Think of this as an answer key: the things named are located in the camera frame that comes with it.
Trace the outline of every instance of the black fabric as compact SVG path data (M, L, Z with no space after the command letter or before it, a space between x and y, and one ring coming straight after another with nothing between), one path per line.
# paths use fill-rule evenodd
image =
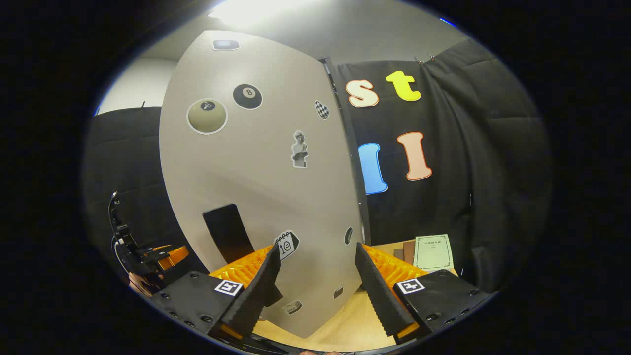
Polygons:
M386 77L413 76L417 101L398 97ZM388 190L368 195L372 244L448 234L455 269L486 292L496 291L526 260L545 223L552 161L541 115L528 93L485 48L465 40L419 64L340 64L334 80L368 80L379 96L356 108L340 92L357 145L380 145ZM396 141L423 133L432 175L406 179L408 161Z
M122 280L128 277L110 242L107 204L118 191L119 218L140 247L186 245L189 256L165 272L169 285L190 270L207 272L180 229L162 177L158 132L160 107L124 109L93 118L86 132L81 168L88 238Z

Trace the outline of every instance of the letter s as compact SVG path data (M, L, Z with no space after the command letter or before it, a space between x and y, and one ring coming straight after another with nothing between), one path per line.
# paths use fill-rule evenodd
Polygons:
M379 96L372 90L368 80L351 80L346 84L346 92L350 95L348 101L355 107L370 107L379 102Z

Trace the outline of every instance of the orange part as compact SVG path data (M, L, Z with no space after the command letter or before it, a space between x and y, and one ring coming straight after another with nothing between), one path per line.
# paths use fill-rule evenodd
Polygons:
M368 253L372 263L377 267L377 270L388 285L388 288L390 288L390 291L392 291L394 297L396 297L399 302L401 302L401 300L399 299L399 296L394 293L394 284L429 274L428 272L410 265L403 260L395 258L392 255L388 255L383 251L367 246L366 244L362 244L362 246L366 253Z
M246 289L261 268L272 246L274 245L272 244L261 250L245 255L243 258L235 260L208 275L221 280L238 282L243 284L244 289Z
M225 324L222 324L220 326L220 329L223 330L224 332L232 335L233 337L237 338L238 340L243 339L243 337L239 333L235 332L234 330L232 330L230 327L228 327Z
M187 256L189 256L189 250L186 248L186 246L181 246L180 248L169 251L168 257L158 260L158 264L160 265L162 270L166 270L170 267L175 266L177 263L184 260L184 258Z
M413 332L416 332L417 329L419 329L420 326L418 325L418 323L412 323L410 324L407 328L403 329L402 331L397 333L397 337L399 339L403 339L405 337L407 337L409 334L412 334Z

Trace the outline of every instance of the black rectangular slot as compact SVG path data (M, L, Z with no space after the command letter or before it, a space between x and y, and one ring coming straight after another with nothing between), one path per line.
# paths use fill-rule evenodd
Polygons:
M219 252L227 263L232 263L254 252L245 232L237 205L231 203L202 213L206 227Z

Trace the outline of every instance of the wooden table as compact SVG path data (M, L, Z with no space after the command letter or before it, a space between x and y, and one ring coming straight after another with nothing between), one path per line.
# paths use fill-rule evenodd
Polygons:
M403 247L402 242L373 246L389 255ZM320 329L303 339L265 320L259 320L254 333L273 341L316 351L363 351L395 345L386 336L366 291L357 291Z

